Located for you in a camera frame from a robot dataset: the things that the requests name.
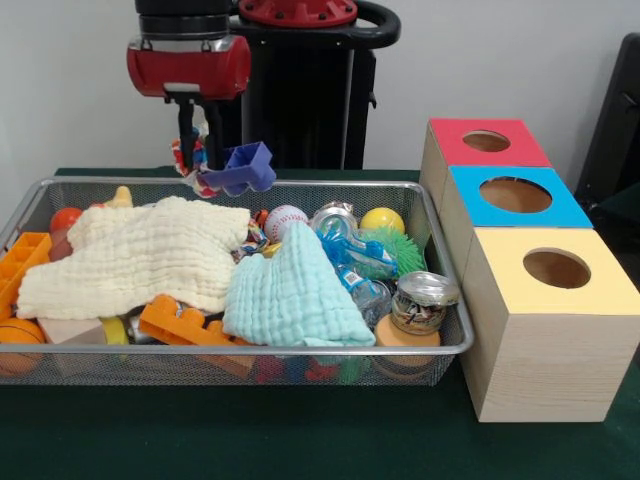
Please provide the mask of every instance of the wooden cube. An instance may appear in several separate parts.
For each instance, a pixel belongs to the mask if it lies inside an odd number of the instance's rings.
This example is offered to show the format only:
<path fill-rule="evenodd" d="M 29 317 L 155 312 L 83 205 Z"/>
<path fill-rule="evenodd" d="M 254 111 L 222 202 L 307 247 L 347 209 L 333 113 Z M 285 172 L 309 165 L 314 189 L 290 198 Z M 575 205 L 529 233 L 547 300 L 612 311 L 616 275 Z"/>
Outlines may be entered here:
<path fill-rule="evenodd" d="M 107 338 L 102 322 L 97 318 L 87 320 L 51 320 L 39 318 L 47 343 L 57 345 L 105 345 Z M 99 355 L 55 354 L 56 365 L 63 377 L 78 375 L 91 370 L 101 361 Z"/>
<path fill-rule="evenodd" d="M 461 282 L 474 227 L 591 228 L 551 168 L 451 167 L 449 172 L 440 222 Z"/>
<path fill-rule="evenodd" d="M 590 229 L 477 228 L 462 364 L 481 422 L 603 421 L 640 341 L 640 294 Z"/>
<path fill-rule="evenodd" d="M 522 120 L 432 118 L 427 127 L 420 184 L 440 212 L 449 167 L 551 167 Z"/>

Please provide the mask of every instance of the round hole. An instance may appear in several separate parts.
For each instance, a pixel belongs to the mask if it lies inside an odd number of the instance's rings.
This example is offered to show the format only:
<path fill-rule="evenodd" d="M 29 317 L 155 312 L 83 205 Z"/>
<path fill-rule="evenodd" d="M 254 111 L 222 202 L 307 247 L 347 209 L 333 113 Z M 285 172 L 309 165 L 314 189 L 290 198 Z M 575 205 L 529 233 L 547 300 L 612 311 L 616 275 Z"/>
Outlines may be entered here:
<path fill-rule="evenodd" d="M 551 194 L 540 185 L 515 177 L 498 177 L 480 185 L 480 194 L 494 207 L 515 213 L 537 213 L 551 205 Z"/>
<path fill-rule="evenodd" d="M 511 146 L 511 142 L 504 135 L 489 130 L 475 130 L 467 133 L 462 141 L 474 150 L 481 152 L 502 152 Z"/>
<path fill-rule="evenodd" d="M 591 278 L 587 264 L 564 250 L 533 250 L 524 257 L 522 263 L 533 278 L 552 287 L 580 288 Z"/>

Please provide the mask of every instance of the wire mesh basket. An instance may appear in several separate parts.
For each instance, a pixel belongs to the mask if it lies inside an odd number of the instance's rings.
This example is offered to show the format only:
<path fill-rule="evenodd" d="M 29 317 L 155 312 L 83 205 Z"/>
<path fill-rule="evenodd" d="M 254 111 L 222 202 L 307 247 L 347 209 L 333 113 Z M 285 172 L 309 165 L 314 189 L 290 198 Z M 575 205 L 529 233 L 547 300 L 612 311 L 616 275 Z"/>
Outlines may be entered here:
<path fill-rule="evenodd" d="M 81 209 L 127 185 L 136 205 L 170 195 L 198 197 L 175 178 L 54 177 L 35 184 L 0 233 L 4 252 L 22 232 L 46 232 L 59 209 Z M 264 193 L 220 195 L 212 203 L 251 211 L 296 205 L 307 214 L 334 200 L 356 217 L 386 206 L 424 249 L 429 270 L 455 278 L 431 199 L 415 183 L 278 181 Z M 461 299 L 443 321 L 439 347 L 186 347 L 169 345 L 0 345 L 0 384 L 23 385 L 435 385 L 473 342 Z M 233 366 L 245 365 L 241 372 Z"/>

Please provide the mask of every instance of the blue cookie cutter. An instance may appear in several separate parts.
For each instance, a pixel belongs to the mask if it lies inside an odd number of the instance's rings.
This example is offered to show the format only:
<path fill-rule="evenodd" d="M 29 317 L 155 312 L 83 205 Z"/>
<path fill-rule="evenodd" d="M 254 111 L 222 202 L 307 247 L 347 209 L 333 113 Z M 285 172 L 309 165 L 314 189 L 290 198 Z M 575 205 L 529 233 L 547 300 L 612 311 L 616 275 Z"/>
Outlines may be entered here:
<path fill-rule="evenodd" d="M 227 163 L 222 171 L 202 173 L 200 179 L 211 188 L 222 188 L 227 195 L 237 197 L 251 188 L 254 192 L 265 192 L 276 179 L 270 166 L 271 151 L 262 143 L 249 143 L 226 148 Z"/>

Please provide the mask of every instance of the clear plastic bottle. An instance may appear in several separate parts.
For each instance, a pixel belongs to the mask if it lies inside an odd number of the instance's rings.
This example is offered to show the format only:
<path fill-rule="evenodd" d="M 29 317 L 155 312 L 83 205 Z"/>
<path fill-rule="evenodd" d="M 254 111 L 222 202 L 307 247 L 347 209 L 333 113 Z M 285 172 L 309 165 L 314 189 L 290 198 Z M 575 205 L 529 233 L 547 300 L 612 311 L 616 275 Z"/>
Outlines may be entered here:
<path fill-rule="evenodd" d="M 362 278 L 347 267 L 339 266 L 337 269 L 340 282 L 351 294 L 362 318 L 367 326 L 375 328 L 378 321 L 391 312 L 391 292 L 381 282 Z"/>

